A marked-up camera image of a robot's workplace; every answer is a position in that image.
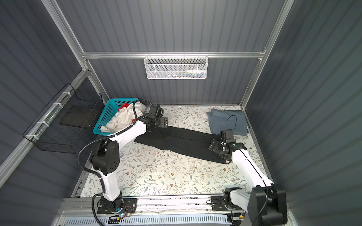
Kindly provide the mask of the black t shirt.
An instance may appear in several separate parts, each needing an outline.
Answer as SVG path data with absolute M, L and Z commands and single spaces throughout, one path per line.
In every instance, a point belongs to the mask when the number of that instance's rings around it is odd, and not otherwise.
M 146 132 L 138 136 L 135 142 L 201 160 L 226 164 L 221 156 L 209 150 L 214 139 L 219 140 L 220 136 L 169 126 Z

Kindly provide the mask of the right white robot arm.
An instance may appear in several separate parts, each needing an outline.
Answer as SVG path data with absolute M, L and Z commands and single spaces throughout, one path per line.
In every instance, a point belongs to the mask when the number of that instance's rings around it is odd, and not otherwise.
M 288 221 L 286 192 L 275 185 L 258 168 L 243 143 L 238 143 L 232 130 L 221 131 L 221 139 L 214 139 L 209 150 L 241 170 L 251 186 L 247 193 L 239 187 L 227 188 L 222 196 L 212 196 L 213 211 L 243 210 L 253 226 L 278 226 Z

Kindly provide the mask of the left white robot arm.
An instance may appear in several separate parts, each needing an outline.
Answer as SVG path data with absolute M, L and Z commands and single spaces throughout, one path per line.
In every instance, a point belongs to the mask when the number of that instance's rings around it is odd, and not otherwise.
M 132 104 L 134 119 L 131 124 L 122 130 L 92 144 L 90 163 L 97 172 L 102 186 L 102 194 L 97 203 L 98 214 L 125 215 L 127 210 L 132 211 L 137 200 L 130 204 L 123 201 L 122 192 L 117 184 L 116 169 L 120 165 L 119 151 L 126 144 L 138 136 L 152 131 L 154 128 L 166 128 L 168 119 L 163 117 L 164 110 L 160 104 L 151 104 L 150 110 L 140 116 L 137 115 L 135 103 Z

